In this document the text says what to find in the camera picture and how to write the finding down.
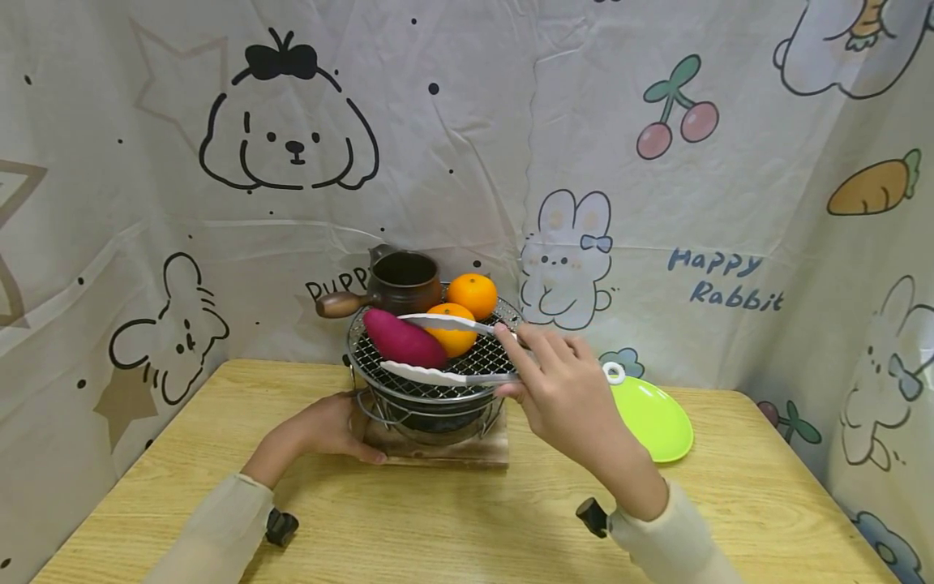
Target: grill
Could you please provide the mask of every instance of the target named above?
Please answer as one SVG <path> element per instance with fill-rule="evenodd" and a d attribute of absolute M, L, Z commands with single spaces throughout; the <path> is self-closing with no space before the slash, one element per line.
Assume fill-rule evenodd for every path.
<path fill-rule="evenodd" d="M 384 359 L 363 326 L 363 314 L 367 310 L 369 308 L 362 308 L 353 316 L 347 331 L 351 373 L 366 381 L 374 398 L 374 408 L 364 407 L 363 410 L 372 419 L 424 444 L 454 444 L 485 434 L 502 406 L 502 400 L 493 396 L 495 388 L 428 385 L 386 371 L 379 366 Z M 493 314 L 482 322 L 488 325 L 503 322 L 515 330 L 522 317 L 514 306 L 501 298 Z M 447 370 L 461 375 L 485 375 L 515 373 L 516 368 L 496 337 L 479 335 L 474 347 L 452 360 Z"/>

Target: table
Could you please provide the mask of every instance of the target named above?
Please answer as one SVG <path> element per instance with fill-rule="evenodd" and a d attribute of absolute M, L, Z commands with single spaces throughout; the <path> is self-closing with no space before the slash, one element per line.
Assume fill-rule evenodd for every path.
<path fill-rule="evenodd" d="M 268 430 L 349 384 L 341 366 L 227 362 L 34 582 L 139 581 Z M 664 472 L 747 582 L 897 584 L 747 397 L 667 391 L 697 439 Z M 591 495 L 611 508 L 600 484 L 536 438 L 515 404 L 507 411 L 505 472 L 303 457 L 276 489 L 302 526 L 285 550 L 263 543 L 243 582 L 647 582 L 574 516 Z"/>

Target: curtain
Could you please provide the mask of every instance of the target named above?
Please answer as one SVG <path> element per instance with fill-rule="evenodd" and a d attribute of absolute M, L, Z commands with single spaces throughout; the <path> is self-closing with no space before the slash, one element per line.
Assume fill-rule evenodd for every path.
<path fill-rule="evenodd" d="M 934 579 L 931 4 L 7 0 L 0 579 L 220 363 L 340 363 L 384 242 L 748 394 Z"/>

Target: brown clay teapot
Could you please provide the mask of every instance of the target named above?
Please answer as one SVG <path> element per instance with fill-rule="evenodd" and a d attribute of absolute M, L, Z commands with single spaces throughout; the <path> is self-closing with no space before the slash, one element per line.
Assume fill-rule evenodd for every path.
<path fill-rule="evenodd" d="M 427 312 L 439 304 L 438 264 L 424 253 L 396 249 L 384 243 L 370 249 L 370 280 L 366 294 L 327 294 L 315 301 L 315 310 L 325 319 L 342 319 L 364 306 L 401 316 Z"/>

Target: cartoon rabbit drawing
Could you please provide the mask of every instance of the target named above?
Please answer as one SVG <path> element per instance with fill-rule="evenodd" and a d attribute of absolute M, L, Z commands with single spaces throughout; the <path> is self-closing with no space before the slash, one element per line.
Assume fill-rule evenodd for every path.
<path fill-rule="evenodd" d="M 550 193 L 538 212 L 538 231 L 522 249 L 522 315 L 533 324 L 579 331 L 611 296 L 597 282 L 610 272 L 610 199 L 590 192 L 578 203 L 565 189 Z"/>
<path fill-rule="evenodd" d="M 356 191 L 379 169 L 369 122 L 311 46 L 269 33 L 276 46 L 247 47 L 247 68 L 211 107 L 202 169 L 243 191 Z"/>
<path fill-rule="evenodd" d="M 866 348 L 840 414 L 842 447 L 852 465 L 892 467 L 884 433 L 903 426 L 927 389 L 934 362 L 934 307 L 914 303 L 914 278 L 903 276 L 872 313 Z"/>
<path fill-rule="evenodd" d="M 191 391 L 207 355 L 230 335 L 230 327 L 217 312 L 214 293 L 202 287 L 201 268 L 187 253 L 165 260 L 163 286 L 165 305 L 154 318 L 128 320 L 118 327 L 108 351 L 118 369 L 142 368 L 143 381 L 174 406 Z"/>
<path fill-rule="evenodd" d="M 932 0 L 810 0 L 775 48 L 782 83 L 796 95 L 837 87 L 853 99 L 895 85 L 934 26 Z"/>

